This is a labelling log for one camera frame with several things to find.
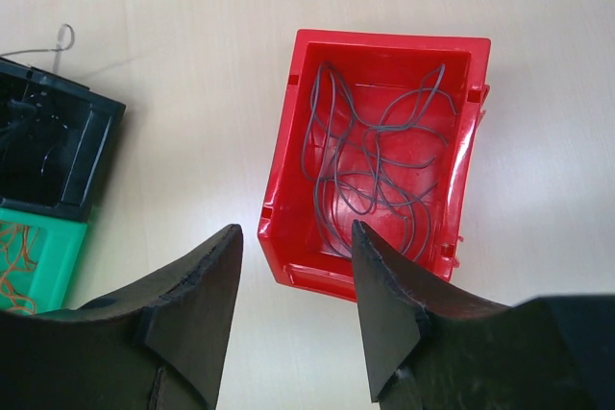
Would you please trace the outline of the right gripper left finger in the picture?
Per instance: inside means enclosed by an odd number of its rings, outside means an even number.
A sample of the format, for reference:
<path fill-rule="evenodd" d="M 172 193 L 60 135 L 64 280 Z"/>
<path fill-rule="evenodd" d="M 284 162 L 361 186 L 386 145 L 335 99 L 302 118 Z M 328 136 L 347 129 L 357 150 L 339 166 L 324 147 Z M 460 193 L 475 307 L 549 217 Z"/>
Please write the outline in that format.
<path fill-rule="evenodd" d="M 1 316 L 5 409 L 213 409 L 240 281 L 228 225 L 77 309 Z"/>

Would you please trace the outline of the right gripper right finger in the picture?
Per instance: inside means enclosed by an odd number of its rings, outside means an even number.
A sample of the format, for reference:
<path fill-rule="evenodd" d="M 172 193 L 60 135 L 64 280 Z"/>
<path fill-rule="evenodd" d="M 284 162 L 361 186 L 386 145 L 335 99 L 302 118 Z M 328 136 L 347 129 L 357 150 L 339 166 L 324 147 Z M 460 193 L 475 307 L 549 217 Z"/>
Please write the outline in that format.
<path fill-rule="evenodd" d="M 352 263 L 369 393 L 382 409 L 610 409 L 614 298 L 507 306 L 406 259 L 363 222 Z"/>

